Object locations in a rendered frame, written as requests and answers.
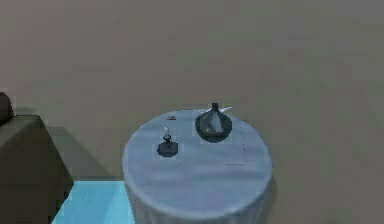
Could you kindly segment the round pale blue table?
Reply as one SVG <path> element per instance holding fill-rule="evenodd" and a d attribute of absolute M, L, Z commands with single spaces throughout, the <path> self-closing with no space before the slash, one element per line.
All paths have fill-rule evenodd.
<path fill-rule="evenodd" d="M 225 140 L 204 141 L 195 129 L 199 114 L 167 112 L 131 135 L 122 166 L 135 224 L 261 224 L 272 181 L 270 150 L 236 117 Z M 173 157 L 157 153 L 165 126 L 178 143 Z"/>

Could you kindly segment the dark brown sofa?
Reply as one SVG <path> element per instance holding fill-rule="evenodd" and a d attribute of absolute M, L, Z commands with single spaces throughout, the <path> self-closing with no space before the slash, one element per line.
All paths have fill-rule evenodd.
<path fill-rule="evenodd" d="M 41 118 L 0 92 L 0 224 L 51 224 L 73 185 Z"/>

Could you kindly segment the light blue rug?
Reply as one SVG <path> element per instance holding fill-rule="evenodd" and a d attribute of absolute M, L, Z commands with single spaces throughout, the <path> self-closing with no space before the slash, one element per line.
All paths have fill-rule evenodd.
<path fill-rule="evenodd" d="M 135 224 L 123 181 L 75 181 L 52 224 Z"/>

